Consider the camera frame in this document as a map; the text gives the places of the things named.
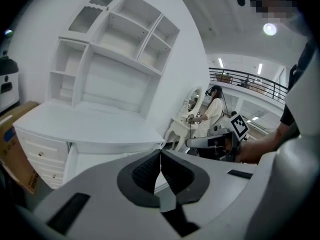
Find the ceiling light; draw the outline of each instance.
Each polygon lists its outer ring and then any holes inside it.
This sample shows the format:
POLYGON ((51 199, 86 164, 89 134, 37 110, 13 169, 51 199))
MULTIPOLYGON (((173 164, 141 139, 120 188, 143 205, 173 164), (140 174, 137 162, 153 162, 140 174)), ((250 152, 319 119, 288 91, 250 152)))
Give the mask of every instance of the ceiling light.
POLYGON ((263 31, 268 35, 268 36, 273 36, 277 33, 277 28, 275 25, 271 23, 267 23, 263 26, 263 31))
POLYGON ((261 70, 262 70, 262 64, 260 63, 260 64, 259 64, 259 68, 258 68, 258 75, 261 74, 261 70))
POLYGON ((221 58, 218 58, 219 60, 219 63, 220 63, 220 67, 223 68, 224 67, 224 64, 222 63, 222 59, 221 58))
POLYGON ((7 29, 6 31, 4 31, 4 34, 7 35, 7 34, 9 34, 9 33, 11 33, 11 32, 12 32, 12 30, 7 29))

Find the black railing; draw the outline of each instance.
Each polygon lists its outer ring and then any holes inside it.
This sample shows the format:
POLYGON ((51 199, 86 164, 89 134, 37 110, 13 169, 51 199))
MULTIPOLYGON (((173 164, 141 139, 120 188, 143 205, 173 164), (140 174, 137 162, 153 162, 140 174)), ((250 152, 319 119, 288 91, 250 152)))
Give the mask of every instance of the black railing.
POLYGON ((209 67, 209 73, 211 81, 247 88, 285 104, 288 88, 269 79, 255 74, 215 67, 209 67))

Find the round ceiling light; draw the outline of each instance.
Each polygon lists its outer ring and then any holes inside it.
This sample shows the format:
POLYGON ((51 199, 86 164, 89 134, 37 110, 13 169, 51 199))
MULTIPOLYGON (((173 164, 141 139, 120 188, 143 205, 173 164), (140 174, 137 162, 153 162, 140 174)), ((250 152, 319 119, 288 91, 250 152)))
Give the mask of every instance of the round ceiling light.
POLYGON ((269 36, 273 36, 277 33, 277 28, 275 25, 271 24, 271 23, 267 23, 263 26, 263 31, 269 35, 269 36))

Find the white vanity table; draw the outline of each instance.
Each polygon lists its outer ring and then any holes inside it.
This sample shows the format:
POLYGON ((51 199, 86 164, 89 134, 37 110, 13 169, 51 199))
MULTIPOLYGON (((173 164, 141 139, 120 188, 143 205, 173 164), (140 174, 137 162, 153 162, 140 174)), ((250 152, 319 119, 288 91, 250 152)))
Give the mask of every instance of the white vanity table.
POLYGON ((180 148, 185 144, 186 140, 192 137, 194 131, 198 129, 198 124, 189 124, 186 122, 186 119, 191 114, 193 114, 194 116, 198 114, 201 103, 197 102, 191 111, 188 110, 188 105, 190 105, 190 103, 193 102, 195 98, 198 98, 198 101, 201 101, 202 95, 203 92, 201 87, 195 87, 189 92, 188 96, 184 100, 183 106, 180 109, 179 113, 176 117, 172 118, 173 122, 171 123, 169 129, 165 133, 164 143, 162 144, 162 147, 165 146, 171 134, 175 134, 179 137, 178 145, 175 148, 175 141, 173 141, 172 143, 171 149, 174 149, 175 151, 179 151, 180 148))
POLYGON ((46 102, 14 123, 53 189, 164 139, 145 123, 179 29, 143 0, 86 0, 57 40, 46 102))

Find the cardboard box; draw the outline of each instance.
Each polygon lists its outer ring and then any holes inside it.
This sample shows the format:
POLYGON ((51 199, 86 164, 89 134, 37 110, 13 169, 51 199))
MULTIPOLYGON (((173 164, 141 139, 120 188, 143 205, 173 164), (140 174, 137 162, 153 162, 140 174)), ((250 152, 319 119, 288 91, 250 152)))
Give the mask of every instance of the cardboard box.
POLYGON ((32 194, 39 176, 19 143, 13 123, 38 105, 28 101, 0 117, 0 163, 20 186, 32 194))

